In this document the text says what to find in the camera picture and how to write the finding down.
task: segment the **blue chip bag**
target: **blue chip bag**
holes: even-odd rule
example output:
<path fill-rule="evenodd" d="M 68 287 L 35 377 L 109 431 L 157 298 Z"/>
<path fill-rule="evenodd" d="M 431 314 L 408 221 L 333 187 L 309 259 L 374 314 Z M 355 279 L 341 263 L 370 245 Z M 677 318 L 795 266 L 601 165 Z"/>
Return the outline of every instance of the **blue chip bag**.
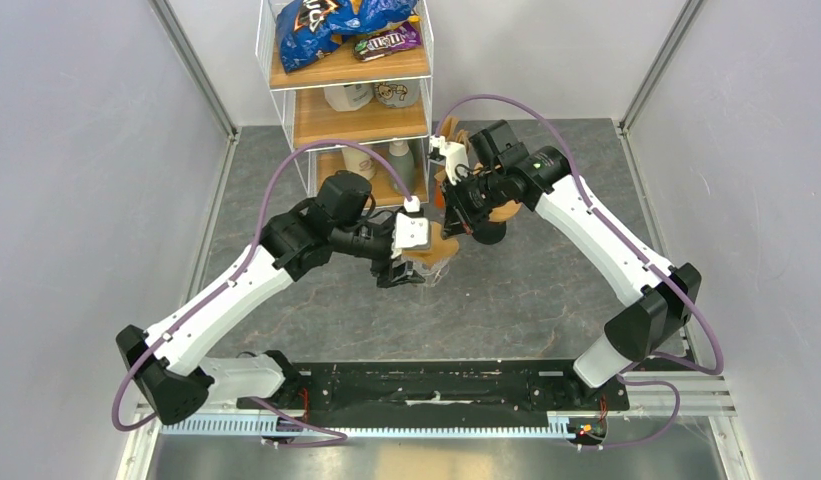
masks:
<path fill-rule="evenodd" d="M 304 68 L 352 35 L 406 20 L 417 1 L 293 0 L 278 15 L 275 29 L 283 69 L 289 73 Z"/>

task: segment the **white bottle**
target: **white bottle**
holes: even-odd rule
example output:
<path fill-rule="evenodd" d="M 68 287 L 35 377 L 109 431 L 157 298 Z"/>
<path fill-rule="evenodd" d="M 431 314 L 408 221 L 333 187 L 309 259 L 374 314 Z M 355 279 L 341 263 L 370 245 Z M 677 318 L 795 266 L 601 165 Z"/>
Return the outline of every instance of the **white bottle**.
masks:
<path fill-rule="evenodd" d="M 366 106 L 375 92 L 371 83 L 325 87 L 325 100 L 337 112 L 353 112 Z"/>
<path fill-rule="evenodd" d="M 367 153 L 356 148 L 342 147 L 342 160 L 345 169 L 371 180 L 375 176 L 375 161 Z"/>

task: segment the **white wire rack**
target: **white wire rack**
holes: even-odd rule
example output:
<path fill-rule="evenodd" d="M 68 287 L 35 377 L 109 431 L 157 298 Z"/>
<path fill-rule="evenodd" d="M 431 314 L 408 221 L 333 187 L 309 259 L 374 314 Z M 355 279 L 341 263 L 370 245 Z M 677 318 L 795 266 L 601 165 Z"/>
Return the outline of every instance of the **white wire rack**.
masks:
<path fill-rule="evenodd" d="M 272 62 L 274 60 L 275 54 L 275 19 L 277 18 L 280 11 L 289 4 L 289 0 L 263 0 L 261 8 L 260 8 L 260 20 L 259 25 L 257 28 L 257 44 L 255 55 L 257 57 L 257 62 L 260 66 L 260 70 L 263 72 L 263 75 L 266 79 L 266 85 L 269 86 L 269 92 L 272 96 L 272 100 L 274 101 L 275 110 L 277 111 L 278 119 L 280 120 L 281 127 L 283 128 L 284 135 L 286 137 L 286 141 L 289 145 L 290 149 L 294 149 L 296 147 L 295 142 L 295 121 L 296 121 L 296 100 L 298 100 L 297 91 L 303 89 L 310 89 L 310 88 L 324 88 L 330 85 L 336 85 L 336 82 L 324 82 L 319 83 L 317 85 L 306 85 L 306 86 L 283 86 L 280 88 L 272 88 Z M 428 63 L 428 73 L 426 75 L 415 75 L 415 76 L 385 76 L 383 78 L 366 78 L 360 81 L 347 81 L 341 82 L 340 84 L 354 84 L 354 83 L 371 83 L 377 81 L 387 81 L 387 80 L 417 80 L 420 82 L 421 87 L 421 96 L 420 100 L 422 102 L 422 106 L 424 108 L 425 113 L 425 123 L 427 125 L 427 129 L 424 135 L 410 135 L 410 136 L 398 136 L 393 138 L 378 138 L 373 140 L 363 140 L 359 143 L 361 144 L 377 144 L 377 143 L 386 143 L 395 140 L 410 140 L 414 138 L 422 138 L 422 151 L 418 152 L 418 154 L 422 155 L 418 158 L 424 158 L 425 151 L 427 149 L 427 137 L 431 133 L 431 122 L 432 122 L 432 115 L 433 115 L 433 65 L 434 65 L 434 34 L 433 29 L 431 27 L 430 18 L 428 15 L 428 7 L 425 0 L 419 0 L 416 6 L 416 12 L 420 16 L 420 33 L 422 35 L 422 41 L 425 47 L 425 56 L 427 58 Z M 338 146 L 326 146 L 318 149 L 313 149 L 309 152 L 307 158 L 299 158 L 296 159 L 296 167 L 298 168 L 299 177 L 301 178 L 301 183 L 304 186 L 305 190 L 307 191 L 308 195 L 315 195 L 316 190 L 318 188 L 318 168 L 319 168 L 319 161 L 318 161 L 318 153 L 317 151 L 322 150 L 330 150 L 335 149 Z M 424 165 L 424 176 L 425 176 L 425 192 L 427 193 L 427 185 L 428 185 L 428 162 L 423 161 L 421 162 Z"/>

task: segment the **white cable organizer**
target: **white cable organizer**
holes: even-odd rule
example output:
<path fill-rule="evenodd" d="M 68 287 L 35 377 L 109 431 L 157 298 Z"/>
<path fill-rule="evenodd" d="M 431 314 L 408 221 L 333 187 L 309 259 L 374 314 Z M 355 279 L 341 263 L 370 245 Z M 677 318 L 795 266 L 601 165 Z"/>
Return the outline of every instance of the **white cable organizer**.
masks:
<path fill-rule="evenodd" d="M 287 412 L 301 416 L 303 412 Z M 557 438 L 572 439 L 568 433 L 569 417 L 548 416 L 548 426 L 543 427 L 491 427 L 491 428 L 331 428 L 349 438 Z M 300 431 L 294 426 L 281 426 L 278 417 L 270 413 L 196 413 L 176 425 L 164 426 L 164 435 L 215 435 L 300 437 L 330 436 L 309 430 Z"/>

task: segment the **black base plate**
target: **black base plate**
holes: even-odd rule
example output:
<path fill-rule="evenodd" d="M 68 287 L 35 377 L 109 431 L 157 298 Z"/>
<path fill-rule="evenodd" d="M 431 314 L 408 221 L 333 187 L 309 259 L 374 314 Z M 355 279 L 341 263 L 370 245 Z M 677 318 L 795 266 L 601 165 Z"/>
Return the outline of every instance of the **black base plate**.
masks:
<path fill-rule="evenodd" d="M 297 363 L 293 367 L 302 375 L 267 400 L 280 408 L 305 409 L 306 390 L 307 417 L 318 426 L 543 427 L 548 425 L 548 411 L 598 412 L 602 396 L 609 410 L 629 408 L 621 383 L 613 379 L 599 390 L 587 390 L 573 374 L 572 360 Z M 424 403 L 434 399 L 440 403 Z M 259 408 L 247 398 L 239 399 L 237 406 Z"/>

